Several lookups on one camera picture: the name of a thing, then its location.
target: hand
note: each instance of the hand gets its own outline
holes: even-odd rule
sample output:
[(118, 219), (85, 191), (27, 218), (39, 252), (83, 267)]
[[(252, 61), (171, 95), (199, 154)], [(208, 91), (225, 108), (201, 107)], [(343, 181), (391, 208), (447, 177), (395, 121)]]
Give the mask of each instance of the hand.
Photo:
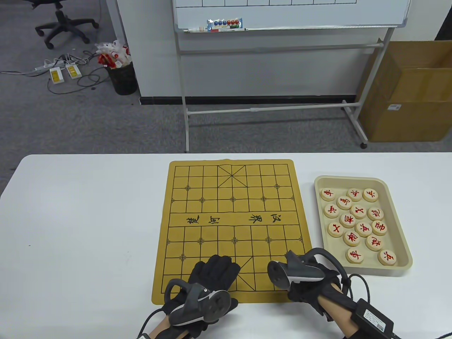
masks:
[(330, 287), (331, 284), (337, 285), (340, 289), (340, 281), (338, 278), (339, 272), (328, 269), (324, 265), (319, 264), (314, 257), (309, 259), (307, 265), (320, 268), (325, 273), (325, 278), (322, 281), (318, 282), (292, 283), (290, 285), (288, 297), (294, 302), (308, 303), (317, 312), (319, 312), (321, 315), (324, 315), (326, 312), (319, 304), (319, 295), (322, 294), (322, 291), (326, 287)]
[[(227, 291), (232, 283), (237, 279), (240, 271), (240, 266), (233, 263), (230, 257), (220, 257), (218, 255), (212, 256), (207, 263), (199, 262), (193, 268), (188, 283), (199, 283), (210, 291)], [(162, 310), (166, 315), (169, 315), (176, 307), (183, 305), (187, 299), (186, 291), (181, 291), (171, 301), (165, 303)], [(232, 298), (231, 306), (228, 310), (235, 309), (238, 305), (237, 299)], [(198, 321), (186, 326), (180, 326), (187, 330), (193, 338), (197, 338), (202, 331), (207, 329), (209, 324), (204, 321)]]

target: chair base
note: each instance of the chair base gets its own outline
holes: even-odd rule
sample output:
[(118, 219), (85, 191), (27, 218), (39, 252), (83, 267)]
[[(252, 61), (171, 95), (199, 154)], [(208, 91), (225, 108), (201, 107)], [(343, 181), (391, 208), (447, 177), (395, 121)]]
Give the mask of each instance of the chair base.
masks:
[(55, 14), (56, 18), (58, 19), (57, 22), (35, 27), (36, 33), (38, 33), (38, 35), (41, 37), (44, 36), (44, 32), (42, 31), (43, 29), (51, 29), (50, 33), (44, 39), (44, 42), (48, 49), (53, 49), (53, 44), (50, 42), (50, 40), (52, 40), (57, 34), (61, 32), (72, 32), (82, 38), (84, 43), (90, 43), (86, 35), (78, 28), (76, 28), (76, 26), (83, 24), (92, 24), (95, 29), (99, 28), (99, 24), (95, 22), (94, 19), (71, 20), (59, 9), (55, 12)]

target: white wall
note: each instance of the white wall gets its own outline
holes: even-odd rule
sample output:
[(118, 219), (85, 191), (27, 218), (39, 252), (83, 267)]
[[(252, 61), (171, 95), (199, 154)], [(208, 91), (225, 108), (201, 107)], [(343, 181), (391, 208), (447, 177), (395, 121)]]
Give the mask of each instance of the white wall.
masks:
[[(180, 96), (171, 0), (118, 0), (142, 96)], [(393, 40), (433, 40), (450, 0), (412, 0)], [(381, 29), (182, 34), (182, 49), (373, 43)], [(355, 94), (369, 51), (184, 56), (188, 96)]]

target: floor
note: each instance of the floor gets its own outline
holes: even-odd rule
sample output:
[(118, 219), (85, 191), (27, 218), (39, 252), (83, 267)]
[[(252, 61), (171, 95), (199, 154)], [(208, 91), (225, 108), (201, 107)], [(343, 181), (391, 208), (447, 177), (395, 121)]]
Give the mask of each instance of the floor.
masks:
[[(64, 1), (71, 18), (92, 17), (101, 28), (81, 29), (92, 42), (113, 41), (113, 27), (104, 0)], [(95, 51), (70, 33), (53, 39), (48, 50), (34, 26), (54, 21), (54, 8), (29, 2), (0, 3), (2, 71), (30, 71), (63, 53), (81, 56)], [(93, 61), (83, 73), (97, 68)], [(106, 76), (104, 70), (99, 75)], [(15, 168), (29, 154), (181, 153), (185, 132), (180, 106), (140, 106), (139, 93), (121, 97), (105, 82), (83, 91), (55, 95), (47, 91), (48, 76), (0, 74), (0, 193)], [(78, 89), (65, 82), (55, 91)], [(340, 110), (223, 114), (190, 118), (193, 153), (236, 152), (361, 152), (359, 139)], [(370, 144), (366, 152), (452, 151), (452, 133), (441, 142)]]

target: battery pack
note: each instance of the battery pack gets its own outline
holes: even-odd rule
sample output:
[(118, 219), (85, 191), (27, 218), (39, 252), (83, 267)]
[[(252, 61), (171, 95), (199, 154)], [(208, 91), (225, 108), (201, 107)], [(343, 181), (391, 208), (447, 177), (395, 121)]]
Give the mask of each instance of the battery pack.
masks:
[(391, 339), (394, 322), (364, 299), (359, 299), (352, 321), (372, 339)]
[(60, 84), (64, 82), (63, 73), (61, 73), (61, 69), (59, 67), (50, 69), (50, 78), (54, 84)]
[(76, 64), (66, 65), (66, 69), (72, 79), (78, 79), (82, 76), (82, 73)]

